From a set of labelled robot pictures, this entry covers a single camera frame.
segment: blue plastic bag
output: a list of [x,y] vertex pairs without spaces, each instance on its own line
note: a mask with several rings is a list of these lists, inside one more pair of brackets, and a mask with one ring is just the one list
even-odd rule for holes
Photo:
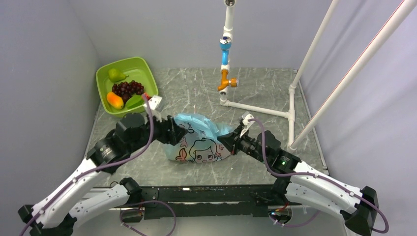
[[164,150],[168,159],[205,163],[225,159],[230,152],[217,141],[217,137],[233,131],[226,124],[214,123],[199,114],[178,114],[174,117],[177,125],[188,130],[188,133],[175,146],[165,145]]

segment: blue valve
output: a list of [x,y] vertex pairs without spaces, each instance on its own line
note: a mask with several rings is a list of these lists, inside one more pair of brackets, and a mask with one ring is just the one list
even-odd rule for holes
[[232,39],[224,36],[220,39],[220,48],[222,50],[222,64],[227,65],[229,60],[229,49],[232,46]]

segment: orange mango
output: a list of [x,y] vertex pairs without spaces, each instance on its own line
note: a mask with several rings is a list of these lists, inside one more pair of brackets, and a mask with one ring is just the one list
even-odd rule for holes
[[112,105],[112,107],[120,110],[123,108],[123,100],[121,97],[117,96],[114,92],[110,92],[107,94],[107,101]]

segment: green plastic tray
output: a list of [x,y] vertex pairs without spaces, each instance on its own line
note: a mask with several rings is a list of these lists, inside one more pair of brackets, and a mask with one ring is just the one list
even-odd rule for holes
[[134,80],[136,82],[141,83],[145,87],[145,92],[149,96],[152,97],[154,95],[159,95],[158,87],[156,87],[155,78],[153,77],[148,64],[143,58],[127,58],[112,62],[98,69],[95,74],[101,103],[103,104],[103,107],[107,113],[117,117],[123,117],[127,113],[140,113],[145,111],[145,108],[143,107],[144,102],[139,104],[137,107],[133,107],[131,109],[123,107],[123,109],[121,110],[115,109],[107,102],[107,94],[112,91],[112,86],[114,84],[109,80],[108,71],[111,68],[117,68],[121,70],[125,75],[129,76],[124,80],[117,81],[117,84],[120,84],[124,81],[130,82]]

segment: marble tabletop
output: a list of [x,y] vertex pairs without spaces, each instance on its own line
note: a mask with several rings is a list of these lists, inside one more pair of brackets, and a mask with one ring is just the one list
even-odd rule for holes
[[[178,113],[197,113],[215,122],[236,127],[238,118],[245,110],[224,107],[219,104],[217,86],[220,82],[219,68],[162,68],[153,70],[159,95],[163,98],[162,115]],[[239,78],[239,87],[230,88],[228,99],[243,104],[288,111],[288,86],[294,77],[290,68],[233,68],[229,74]],[[295,93],[296,122],[298,134],[308,122],[308,115],[299,88]],[[288,121],[285,118],[251,112],[262,120],[266,130],[270,130],[282,148],[288,141]],[[110,130],[114,129],[119,118],[109,115],[100,105],[91,134],[88,149]],[[260,133],[257,125],[250,128],[250,136],[256,138]],[[217,185],[217,184],[265,184],[273,183],[275,178],[267,173],[265,166],[257,160],[239,153],[235,156],[213,163],[178,163],[166,158],[163,145],[153,142],[148,150],[138,158],[124,164],[97,187],[108,187],[112,181],[124,177],[134,178],[143,186],[161,185]],[[319,171],[323,164],[319,150],[311,132],[297,148],[295,155]]]

